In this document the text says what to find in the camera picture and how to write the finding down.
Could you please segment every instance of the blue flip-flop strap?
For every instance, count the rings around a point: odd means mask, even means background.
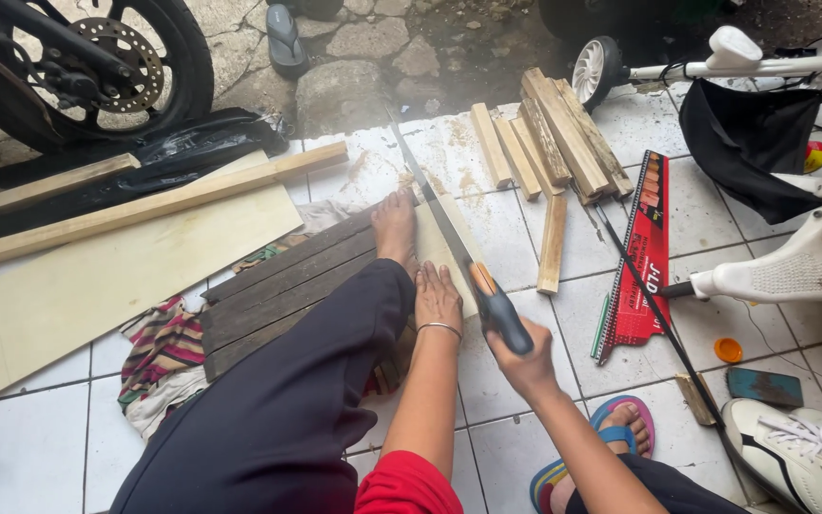
[[[630,452],[634,455],[636,454],[636,438],[633,437],[633,431],[630,430],[629,427],[610,426],[599,432],[598,436],[601,437],[601,440],[605,443],[610,443],[611,441],[626,441]]]

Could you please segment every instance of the brake disc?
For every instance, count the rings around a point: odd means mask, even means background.
[[[116,86],[109,102],[94,101],[101,111],[118,114],[141,112],[154,105],[164,90],[164,67],[154,46],[136,29],[110,18],[85,18],[68,26],[69,30],[118,57],[131,69],[131,86]],[[72,56],[52,59],[63,66],[79,68],[92,77],[96,73]]]

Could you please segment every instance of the white tile floor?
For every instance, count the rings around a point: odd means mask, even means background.
[[[745,79],[733,87],[756,86]],[[672,281],[717,263],[763,255],[800,223],[770,227],[748,208],[726,201],[702,175],[687,156],[678,125],[677,105],[685,91],[682,84],[648,94],[626,86],[613,91],[594,113],[634,180],[645,149],[673,158]],[[657,460],[736,503],[757,499],[755,488],[734,472],[715,433],[697,425],[682,402],[672,377],[683,369],[664,338],[642,347],[618,347],[601,368],[589,358],[601,302],[617,265],[617,250],[596,214],[570,198],[563,283],[555,297],[539,295],[534,283],[544,200],[529,203],[514,189],[496,191],[467,113],[405,123],[402,130],[434,188],[459,198],[488,266],[512,292],[519,311],[551,328],[557,379],[587,408],[586,414],[612,395],[635,394],[655,420]],[[412,182],[388,129],[298,141],[291,152],[339,139],[348,143],[350,162],[289,181],[295,203],[326,198],[370,203]],[[814,139],[822,141],[822,134]],[[628,207],[604,203],[618,232],[626,228]],[[19,264],[0,264],[0,275]],[[230,276],[222,271],[186,290],[190,306],[196,306],[206,287]],[[714,357],[712,344],[716,337],[732,336],[744,346],[744,366],[800,378],[806,404],[822,407],[822,303],[749,306],[728,298],[679,300],[671,312],[682,344],[694,365],[706,372],[717,403],[725,402],[728,392],[725,367]],[[115,403],[129,347],[118,333],[105,335],[0,393],[0,512],[93,514],[109,507],[143,448]],[[528,405],[497,371],[477,321],[466,326],[459,377],[452,484],[462,505],[469,513],[530,512],[528,482],[557,455]],[[379,414],[379,424],[347,451],[359,476],[375,465],[396,400],[365,403]]]

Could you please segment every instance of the shoelace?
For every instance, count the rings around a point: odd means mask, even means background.
[[[763,416],[760,416],[758,421],[763,425],[775,428],[767,438],[775,437],[780,443],[789,442],[799,445],[801,447],[799,455],[806,455],[811,462],[814,462],[817,454],[822,453],[822,425],[813,424],[795,415],[789,415],[788,417],[795,423],[779,423]]]

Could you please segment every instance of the white sneaker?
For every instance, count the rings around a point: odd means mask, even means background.
[[[785,415],[738,398],[722,408],[725,429],[747,463],[789,501],[822,514],[822,413]]]

